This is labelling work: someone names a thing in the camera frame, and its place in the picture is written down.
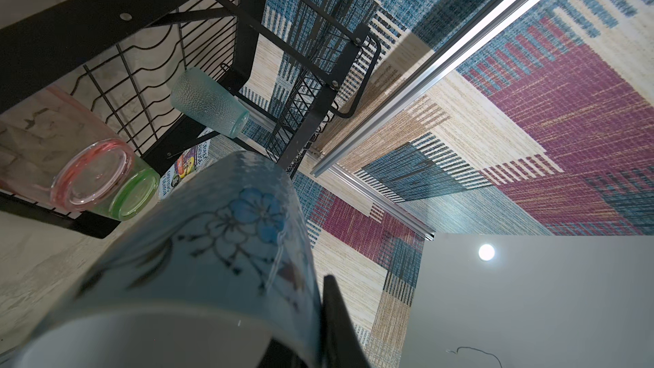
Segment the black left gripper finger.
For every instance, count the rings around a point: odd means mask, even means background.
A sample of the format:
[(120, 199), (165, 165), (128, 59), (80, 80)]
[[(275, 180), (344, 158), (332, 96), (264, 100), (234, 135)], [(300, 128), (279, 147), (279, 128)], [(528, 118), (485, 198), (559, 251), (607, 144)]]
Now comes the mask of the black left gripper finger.
[(371, 367), (334, 275), (323, 280), (320, 341), (323, 367)]

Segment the blue white ceramic mug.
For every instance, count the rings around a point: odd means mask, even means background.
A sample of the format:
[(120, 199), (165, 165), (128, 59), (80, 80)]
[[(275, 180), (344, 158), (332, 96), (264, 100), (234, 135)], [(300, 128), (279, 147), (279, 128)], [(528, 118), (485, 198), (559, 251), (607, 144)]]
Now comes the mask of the blue white ceramic mug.
[(318, 367), (321, 299), (286, 171), (236, 152), (177, 187), (47, 313), (15, 367)]

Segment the green plastic cup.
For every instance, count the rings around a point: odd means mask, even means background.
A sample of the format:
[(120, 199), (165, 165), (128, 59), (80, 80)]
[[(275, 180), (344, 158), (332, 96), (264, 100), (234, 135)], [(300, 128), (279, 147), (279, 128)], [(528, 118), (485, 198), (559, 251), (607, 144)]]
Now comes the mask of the green plastic cup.
[(159, 182), (158, 172), (142, 158), (135, 157), (124, 182), (90, 212), (116, 221), (127, 221), (147, 206), (158, 192)]

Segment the teal translucent plastic cup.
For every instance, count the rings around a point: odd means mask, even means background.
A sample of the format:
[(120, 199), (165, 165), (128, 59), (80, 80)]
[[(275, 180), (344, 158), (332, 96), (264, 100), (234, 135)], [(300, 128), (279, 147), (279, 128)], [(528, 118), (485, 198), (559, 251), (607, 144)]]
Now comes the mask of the teal translucent plastic cup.
[(177, 78), (170, 100), (187, 117), (229, 138), (238, 136), (250, 118), (236, 96), (196, 67)]

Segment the black wire dish rack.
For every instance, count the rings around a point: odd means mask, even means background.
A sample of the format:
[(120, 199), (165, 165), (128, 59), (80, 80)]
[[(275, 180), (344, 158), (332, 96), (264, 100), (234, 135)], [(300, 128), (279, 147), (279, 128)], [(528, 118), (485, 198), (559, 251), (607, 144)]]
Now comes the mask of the black wire dish rack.
[[(266, 155), (295, 173), (342, 106), (356, 107), (381, 44), (373, 0), (1, 0), (1, 115), (56, 86), (161, 176), (213, 131), (175, 109), (199, 68), (267, 125)], [(102, 239), (120, 221), (1, 188), (3, 212)]]

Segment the pink translucent plastic cup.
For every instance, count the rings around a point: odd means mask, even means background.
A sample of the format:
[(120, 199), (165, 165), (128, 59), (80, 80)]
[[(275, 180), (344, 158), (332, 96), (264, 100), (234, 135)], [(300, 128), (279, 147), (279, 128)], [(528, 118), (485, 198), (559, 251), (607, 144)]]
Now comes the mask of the pink translucent plastic cup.
[(1, 188), (66, 211), (114, 193), (136, 155), (107, 124), (56, 86), (1, 115)]

